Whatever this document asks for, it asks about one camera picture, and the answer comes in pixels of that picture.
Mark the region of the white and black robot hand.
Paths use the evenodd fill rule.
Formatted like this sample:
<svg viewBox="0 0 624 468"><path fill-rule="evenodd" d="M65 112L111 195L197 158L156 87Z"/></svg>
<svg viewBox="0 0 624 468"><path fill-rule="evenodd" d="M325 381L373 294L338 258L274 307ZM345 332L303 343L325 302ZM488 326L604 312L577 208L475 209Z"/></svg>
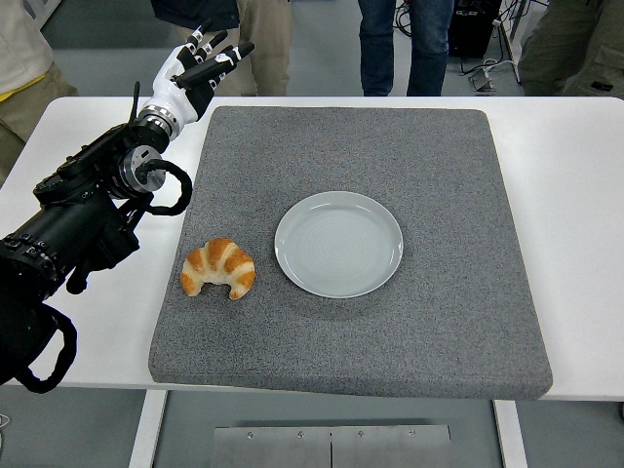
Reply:
<svg viewBox="0 0 624 468"><path fill-rule="evenodd" d="M254 50L252 42L220 49L227 32L209 38L211 25L209 20L202 23L171 52L153 81L153 96L138 114L163 122L171 137L201 119L218 85Z"/></svg>

